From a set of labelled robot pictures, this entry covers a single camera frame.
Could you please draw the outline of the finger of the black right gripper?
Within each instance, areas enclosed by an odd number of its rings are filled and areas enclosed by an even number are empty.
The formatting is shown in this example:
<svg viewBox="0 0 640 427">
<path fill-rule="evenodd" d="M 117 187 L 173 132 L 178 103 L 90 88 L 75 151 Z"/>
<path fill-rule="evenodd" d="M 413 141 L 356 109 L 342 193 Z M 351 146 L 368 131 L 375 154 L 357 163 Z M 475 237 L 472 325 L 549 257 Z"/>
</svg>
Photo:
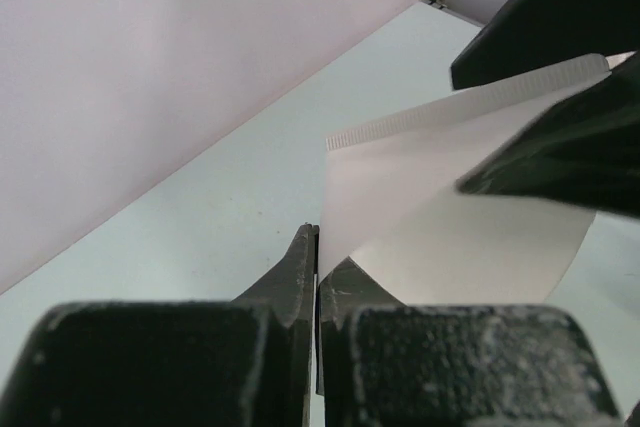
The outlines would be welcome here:
<svg viewBox="0 0 640 427">
<path fill-rule="evenodd" d="M 461 177 L 463 194 L 544 198 L 639 216 L 639 57 L 553 105 Z"/>
<path fill-rule="evenodd" d="M 451 64 L 451 81 L 466 89 L 638 48 L 639 0 L 507 0 Z"/>
</svg>

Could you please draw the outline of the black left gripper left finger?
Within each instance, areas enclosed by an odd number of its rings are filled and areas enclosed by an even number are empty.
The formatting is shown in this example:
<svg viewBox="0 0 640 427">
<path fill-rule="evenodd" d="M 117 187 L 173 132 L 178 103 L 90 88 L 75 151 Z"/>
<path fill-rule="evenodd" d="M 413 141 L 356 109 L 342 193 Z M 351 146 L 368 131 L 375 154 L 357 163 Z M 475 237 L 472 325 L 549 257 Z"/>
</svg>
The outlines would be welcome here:
<svg viewBox="0 0 640 427">
<path fill-rule="evenodd" d="M 5 426 L 305 426 L 319 230 L 230 301 L 76 302 L 35 325 Z"/>
</svg>

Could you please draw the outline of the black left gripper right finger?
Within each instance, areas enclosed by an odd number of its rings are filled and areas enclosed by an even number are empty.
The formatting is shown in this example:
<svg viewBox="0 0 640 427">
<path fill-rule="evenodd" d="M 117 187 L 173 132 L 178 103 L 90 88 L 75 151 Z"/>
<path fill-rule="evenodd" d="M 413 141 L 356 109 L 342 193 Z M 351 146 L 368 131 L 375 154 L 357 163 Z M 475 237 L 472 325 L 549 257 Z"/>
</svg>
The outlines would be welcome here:
<svg viewBox="0 0 640 427">
<path fill-rule="evenodd" d="M 619 426 L 591 345 L 545 305 L 406 305 L 354 261 L 318 286 L 329 426 Z"/>
</svg>

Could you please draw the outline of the white paper coffee filter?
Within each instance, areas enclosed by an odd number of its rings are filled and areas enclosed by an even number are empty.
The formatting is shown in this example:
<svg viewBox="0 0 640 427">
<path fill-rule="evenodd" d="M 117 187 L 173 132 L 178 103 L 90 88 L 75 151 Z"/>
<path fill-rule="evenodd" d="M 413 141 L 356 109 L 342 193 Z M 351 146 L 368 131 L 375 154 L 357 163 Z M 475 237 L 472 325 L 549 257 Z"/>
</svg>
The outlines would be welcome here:
<svg viewBox="0 0 640 427">
<path fill-rule="evenodd" d="M 463 194 L 457 182 L 554 104 L 609 74 L 589 54 L 335 133 L 319 277 L 352 261 L 406 304 L 540 303 L 573 262 L 595 211 Z"/>
</svg>

